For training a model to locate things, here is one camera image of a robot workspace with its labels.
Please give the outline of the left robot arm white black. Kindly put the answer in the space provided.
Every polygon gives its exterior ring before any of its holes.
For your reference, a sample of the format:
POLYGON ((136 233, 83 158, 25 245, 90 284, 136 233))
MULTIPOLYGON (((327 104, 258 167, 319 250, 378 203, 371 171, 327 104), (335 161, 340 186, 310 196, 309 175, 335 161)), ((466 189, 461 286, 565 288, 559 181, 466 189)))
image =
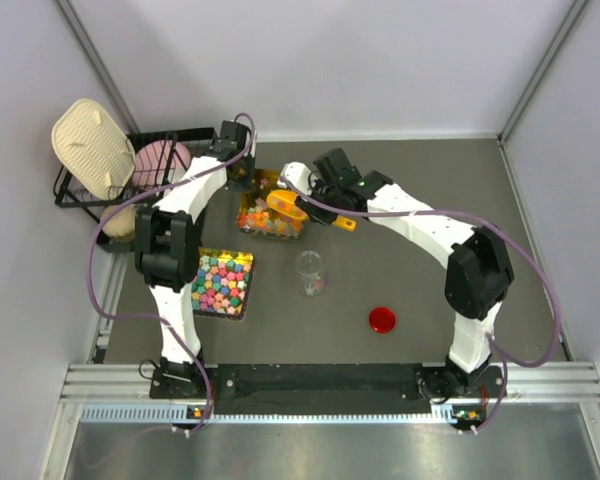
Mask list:
POLYGON ((192 306, 202 224, 218 190, 244 191, 252 185, 255 142, 255 125, 238 119, 223 122, 220 135, 187 162, 177 144, 166 141, 164 180, 171 188, 136 212, 135 266, 162 318, 163 346, 151 377, 152 399, 194 399, 210 392, 192 306))

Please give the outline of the green tin translucent star candies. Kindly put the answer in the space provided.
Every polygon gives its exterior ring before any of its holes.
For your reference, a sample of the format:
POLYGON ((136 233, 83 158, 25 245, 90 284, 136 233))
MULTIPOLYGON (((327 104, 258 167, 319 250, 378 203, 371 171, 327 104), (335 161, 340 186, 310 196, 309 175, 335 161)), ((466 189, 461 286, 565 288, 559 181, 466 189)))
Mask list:
POLYGON ((299 239, 303 224, 280 214, 267 204, 267 196, 278 188, 279 172, 256 169, 254 187, 243 193, 236 217, 238 229, 246 234, 257 234, 278 239, 299 239))

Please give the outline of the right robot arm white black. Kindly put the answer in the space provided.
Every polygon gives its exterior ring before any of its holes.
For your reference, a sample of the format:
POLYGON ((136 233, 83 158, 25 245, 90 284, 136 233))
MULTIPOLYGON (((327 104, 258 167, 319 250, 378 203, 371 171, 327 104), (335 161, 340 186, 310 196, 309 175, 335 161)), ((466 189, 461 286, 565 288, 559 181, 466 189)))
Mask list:
POLYGON ((514 279, 504 241, 486 227, 434 214, 378 171, 361 175, 340 148, 317 158, 297 186, 305 198, 296 204, 311 220, 330 224, 344 211, 359 212, 444 267, 444 298, 454 312, 454 333, 443 372, 425 376, 422 386, 433 398, 471 392, 488 366, 488 337, 514 279))

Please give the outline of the orange plastic scoop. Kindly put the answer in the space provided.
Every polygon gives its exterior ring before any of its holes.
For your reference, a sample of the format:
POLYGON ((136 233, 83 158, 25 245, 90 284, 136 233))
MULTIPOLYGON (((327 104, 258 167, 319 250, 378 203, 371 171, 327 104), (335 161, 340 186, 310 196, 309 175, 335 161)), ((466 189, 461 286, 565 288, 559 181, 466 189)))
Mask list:
POLYGON ((289 190, 276 189, 268 193, 266 202, 274 211, 300 222, 311 220, 314 223, 332 225, 349 232, 353 232, 357 227, 357 223, 354 220, 341 215, 336 215, 333 220, 323 220, 316 216, 311 216, 295 204, 297 199, 298 195, 296 193, 289 190))

